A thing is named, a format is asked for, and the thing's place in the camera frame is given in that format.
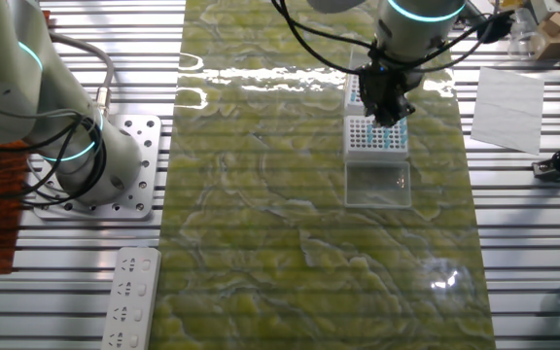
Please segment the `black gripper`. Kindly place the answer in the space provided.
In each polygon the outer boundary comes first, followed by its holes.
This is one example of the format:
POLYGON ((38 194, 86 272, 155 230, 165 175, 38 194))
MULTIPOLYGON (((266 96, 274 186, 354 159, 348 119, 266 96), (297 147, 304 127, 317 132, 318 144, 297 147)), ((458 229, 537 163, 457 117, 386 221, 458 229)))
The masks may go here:
POLYGON ((418 73, 389 70, 374 62, 360 66, 357 72, 359 95, 375 126, 392 127, 414 113, 406 95, 419 86, 418 73), (385 110, 390 110, 390 122, 385 110))

